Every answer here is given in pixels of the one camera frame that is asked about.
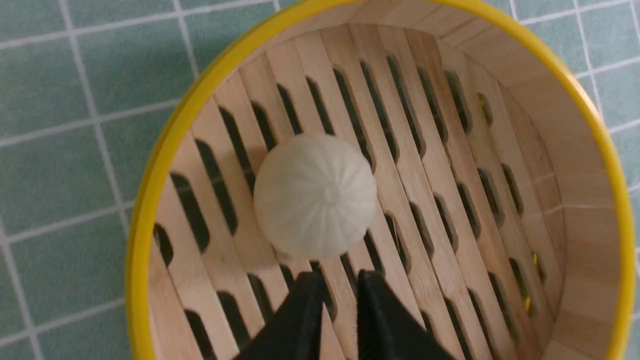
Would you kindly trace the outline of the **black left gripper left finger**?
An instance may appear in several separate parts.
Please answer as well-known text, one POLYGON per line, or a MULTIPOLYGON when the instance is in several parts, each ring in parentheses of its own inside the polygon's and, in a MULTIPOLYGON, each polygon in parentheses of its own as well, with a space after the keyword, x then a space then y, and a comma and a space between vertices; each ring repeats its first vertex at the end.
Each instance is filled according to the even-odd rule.
POLYGON ((322 280, 301 272, 262 330, 236 360, 318 360, 322 344, 322 280))

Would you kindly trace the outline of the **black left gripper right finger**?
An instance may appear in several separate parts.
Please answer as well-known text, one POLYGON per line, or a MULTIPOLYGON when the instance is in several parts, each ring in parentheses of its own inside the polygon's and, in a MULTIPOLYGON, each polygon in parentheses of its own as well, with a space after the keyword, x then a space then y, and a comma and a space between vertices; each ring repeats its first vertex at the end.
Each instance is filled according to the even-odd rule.
POLYGON ((382 272, 362 269, 357 292, 360 360, 452 360, 412 316, 382 272))

